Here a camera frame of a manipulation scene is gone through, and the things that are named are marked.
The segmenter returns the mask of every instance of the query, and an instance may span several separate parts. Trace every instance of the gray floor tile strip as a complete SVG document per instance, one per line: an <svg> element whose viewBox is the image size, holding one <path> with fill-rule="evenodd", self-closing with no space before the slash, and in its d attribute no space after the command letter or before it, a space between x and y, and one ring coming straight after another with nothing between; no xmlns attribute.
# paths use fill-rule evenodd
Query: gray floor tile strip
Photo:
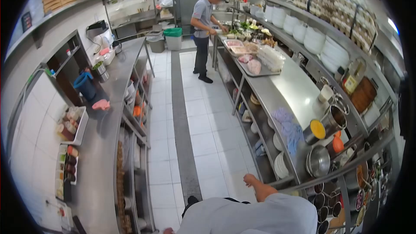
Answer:
<svg viewBox="0 0 416 234"><path fill-rule="evenodd" d="M194 195L198 200L202 200L189 134L179 57L180 53L195 50L196 48L173 51L171 55L172 111L174 115L176 153L178 154L179 174L185 205L188 204L187 200L191 195Z"/></svg>

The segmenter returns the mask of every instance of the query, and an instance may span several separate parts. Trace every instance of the blue cloth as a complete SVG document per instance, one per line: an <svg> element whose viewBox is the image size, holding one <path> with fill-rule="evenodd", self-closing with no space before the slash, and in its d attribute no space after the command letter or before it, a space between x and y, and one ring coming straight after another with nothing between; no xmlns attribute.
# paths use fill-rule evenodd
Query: blue cloth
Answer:
<svg viewBox="0 0 416 234"><path fill-rule="evenodd" d="M272 117L282 124L282 134L288 140L289 154L295 155L297 143L299 140L304 141L302 127L298 123L293 123L293 114L288 112L284 107L272 112Z"/></svg>

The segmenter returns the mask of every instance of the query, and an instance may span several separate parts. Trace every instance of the metal tray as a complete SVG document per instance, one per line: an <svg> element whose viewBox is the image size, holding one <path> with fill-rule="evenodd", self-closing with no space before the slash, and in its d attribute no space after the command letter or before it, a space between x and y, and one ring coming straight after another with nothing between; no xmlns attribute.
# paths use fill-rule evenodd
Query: metal tray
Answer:
<svg viewBox="0 0 416 234"><path fill-rule="evenodd" d="M243 70L245 71L245 73L247 75L249 75L250 77L261 77L261 76L270 76L270 75L279 75L282 71L278 71L278 72L273 72L271 70L269 70L269 68L267 68L266 65L264 65L260 60L258 60L261 64L261 69L260 69L260 73L259 74L252 74L250 72L250 70L247 67L246 63L242 63L239 62L236 58L235 58L236 62L243 68Z"/></svg>

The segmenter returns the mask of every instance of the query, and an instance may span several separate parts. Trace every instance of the ceiling light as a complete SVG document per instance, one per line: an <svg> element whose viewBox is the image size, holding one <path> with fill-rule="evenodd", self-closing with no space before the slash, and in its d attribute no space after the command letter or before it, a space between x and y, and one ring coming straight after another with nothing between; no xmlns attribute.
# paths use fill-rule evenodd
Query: ceiling light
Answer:
<svg viewBox="0 0 416 234"><path fill-rule="evenodd" d="M392 28L396 31L396 33L398 34L398 29L396 27L396 25L393 23L393 20L391 20L390 18L388 19L388 23L392 26Z"/></svg>

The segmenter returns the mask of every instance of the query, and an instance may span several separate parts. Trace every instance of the man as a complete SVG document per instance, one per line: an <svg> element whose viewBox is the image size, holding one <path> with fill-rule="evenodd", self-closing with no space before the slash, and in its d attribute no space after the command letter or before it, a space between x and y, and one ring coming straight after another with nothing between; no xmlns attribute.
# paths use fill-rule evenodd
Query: man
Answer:
<svg viewBox="0 0 416 234"><path fill-rule="evenodd" d="M222 26L211 15L212 4L218 5L224 0L198 0L193 8L192 18L190 24L195 27L195 33L193 34L196 45L196 58L194 74L199 73L198 79L205 81L206 83L212 83L212 80L206 76L207 69L206 63L208 59L208 43L209 35L215 35L217 32L211 28L211 22L218 25L225 33L228 29Z"/></svg>
<svg viewBox="0 0 416 234"><path fill-rule="evenodd" d="M318 215L315 206L308 200L278 193L252 174L246 174L244 182L246 186L254 187L258 203L244 204L210 198L188 205L176 233L315 234ZM164 231L164 234L171 233L172 228Z"/></svg>

